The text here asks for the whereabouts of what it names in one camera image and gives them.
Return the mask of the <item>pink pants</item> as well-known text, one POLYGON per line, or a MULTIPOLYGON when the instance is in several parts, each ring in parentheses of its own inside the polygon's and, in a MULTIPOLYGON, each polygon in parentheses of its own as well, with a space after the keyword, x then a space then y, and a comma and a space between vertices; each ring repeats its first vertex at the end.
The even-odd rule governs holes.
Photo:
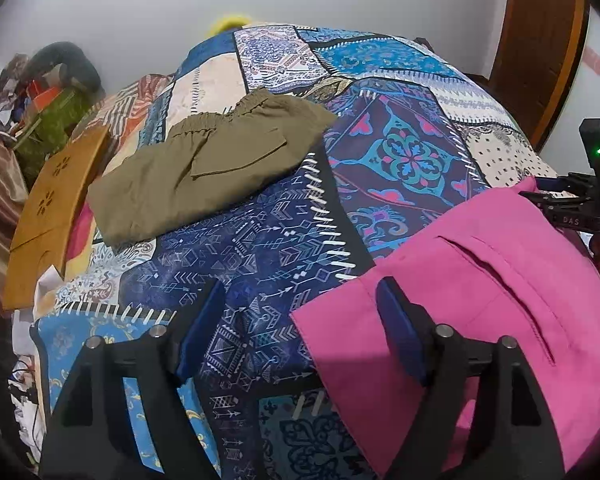
POLYGON ((387 276, 463 336, 521 345, 567 466, 600 430, 600 274, 529 200, 527 178, 450 209, 359 278, 292 319, 344 426, 373 471, 398 454, 422 398, 391 353, 375 292, 387 276))

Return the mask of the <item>white wardrobe door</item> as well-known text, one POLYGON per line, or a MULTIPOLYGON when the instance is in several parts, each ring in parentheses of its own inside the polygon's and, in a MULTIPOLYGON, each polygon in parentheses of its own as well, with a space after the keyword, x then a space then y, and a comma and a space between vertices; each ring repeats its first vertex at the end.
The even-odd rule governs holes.
POLYGON ((542 159, 558 174, 591 171, 579 133, 584 118, 600 118, 600 14, 592 6, 576 76, 541 150, 542 159))

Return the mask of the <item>blue patchwork bedspread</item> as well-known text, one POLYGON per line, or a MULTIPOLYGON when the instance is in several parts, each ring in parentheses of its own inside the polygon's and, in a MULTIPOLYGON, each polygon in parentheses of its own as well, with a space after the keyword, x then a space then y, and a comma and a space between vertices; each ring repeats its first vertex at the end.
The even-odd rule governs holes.
POLYGON ((321 104, 338 122, 287 177, 229 210, 112 248, 92 214, 72 227, 65 275, 28 327, 15 369, 22 440, 42 450, 53 411, 91 336, 133 340, 169 323, 210 278, 227 305, 212 350, 178 394, 224 479, 369 479, 291 321, 488 186, 553 169, 500 101, 401 37, 294 25, 222 32, 189 52, 146 120, 101 172, 166 140, 181 120, 227 114, 265 88, 321 104))

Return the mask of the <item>olive green shorts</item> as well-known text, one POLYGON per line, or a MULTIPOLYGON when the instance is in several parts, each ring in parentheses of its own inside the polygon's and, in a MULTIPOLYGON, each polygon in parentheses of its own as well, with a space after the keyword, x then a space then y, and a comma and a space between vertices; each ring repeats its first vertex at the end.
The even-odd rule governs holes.
POLYGON ((88 188, 102 239, 142 242, 244 200, 297 168, 336 118, 260 88, 227 114, 181 120, 166 140, 138 148, 88 188))

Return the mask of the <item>yellow wooden folding table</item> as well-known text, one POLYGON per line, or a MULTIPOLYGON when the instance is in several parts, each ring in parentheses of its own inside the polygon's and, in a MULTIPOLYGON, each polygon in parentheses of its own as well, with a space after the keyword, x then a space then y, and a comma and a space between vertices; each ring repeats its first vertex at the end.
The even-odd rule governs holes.
POLYGON ((9 249, 4 310, 32 307, 36 283, 51 266, 65 272, 73 221, 109 141, 107 126, 88 128, 38 174, 9 249))

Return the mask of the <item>striped orange blanket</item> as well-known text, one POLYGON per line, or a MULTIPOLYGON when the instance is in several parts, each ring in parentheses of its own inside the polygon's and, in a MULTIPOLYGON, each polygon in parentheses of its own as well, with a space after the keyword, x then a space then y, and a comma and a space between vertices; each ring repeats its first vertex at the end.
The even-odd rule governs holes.
POLYGON ((172 81, 172 75, 147 74, 117 93, 106 96, 82 117, 73 129, 70 141, 75 141, 86 129, 107 127, 110 136, 107 157, 111 158, 144 124, 152 103, 172 81))

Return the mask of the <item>green storage basket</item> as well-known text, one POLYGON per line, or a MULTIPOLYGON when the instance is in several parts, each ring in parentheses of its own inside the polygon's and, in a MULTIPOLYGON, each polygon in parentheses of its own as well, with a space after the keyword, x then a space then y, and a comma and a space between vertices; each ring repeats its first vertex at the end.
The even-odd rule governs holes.
POLYGON ((46 160, 65 147, 90 108, 86 93, 73 87, 62 89, 18 134, 12 149, 27 188, 32 188, 46 160))

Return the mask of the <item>grey plush pillow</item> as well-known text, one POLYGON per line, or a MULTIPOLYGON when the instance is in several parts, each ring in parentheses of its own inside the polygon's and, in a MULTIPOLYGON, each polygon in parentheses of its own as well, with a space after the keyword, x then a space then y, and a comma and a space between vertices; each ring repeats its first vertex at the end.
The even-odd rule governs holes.
POLYGON ((45 82, 50 87, 76 87, 97 93, 102 86, 98 71, 83 50, 70 41, 58 41, 38 50, 20 76, 22 84, 45 82))

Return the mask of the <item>yellow plush bed headrest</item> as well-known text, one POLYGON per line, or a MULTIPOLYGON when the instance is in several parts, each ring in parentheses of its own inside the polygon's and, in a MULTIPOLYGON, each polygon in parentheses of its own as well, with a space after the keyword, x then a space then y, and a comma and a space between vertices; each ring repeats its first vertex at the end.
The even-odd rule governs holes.
POLYGON ((229 32, 230 30, 240 29, 246 25, 249 25, 252 19, 249 16, 240 14, 227 14, 223 15, 214 21, 207 32, 207 37, 211 38, 216 35, 222 34, 222 32, 229 32))

